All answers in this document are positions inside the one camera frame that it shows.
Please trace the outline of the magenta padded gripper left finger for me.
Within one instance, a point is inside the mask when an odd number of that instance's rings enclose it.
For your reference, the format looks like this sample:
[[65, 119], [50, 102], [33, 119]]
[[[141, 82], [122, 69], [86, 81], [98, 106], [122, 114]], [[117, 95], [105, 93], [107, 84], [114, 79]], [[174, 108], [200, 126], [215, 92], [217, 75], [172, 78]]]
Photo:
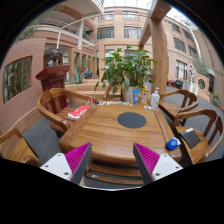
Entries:
[[81, 145], [66, 154], [57, 153], [41, 166], [51, 174], [80, 184], [92, 153], [91, 143]]

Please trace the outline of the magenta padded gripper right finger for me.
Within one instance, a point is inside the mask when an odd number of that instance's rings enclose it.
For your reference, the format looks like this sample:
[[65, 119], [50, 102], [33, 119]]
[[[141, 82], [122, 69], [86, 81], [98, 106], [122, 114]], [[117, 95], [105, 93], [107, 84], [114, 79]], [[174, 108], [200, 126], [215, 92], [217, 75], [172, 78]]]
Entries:
[[138, 143], [133, 144], [133, 154], [136, 158], [144, 185], [182, 169], [168, 154], [159, 155]]

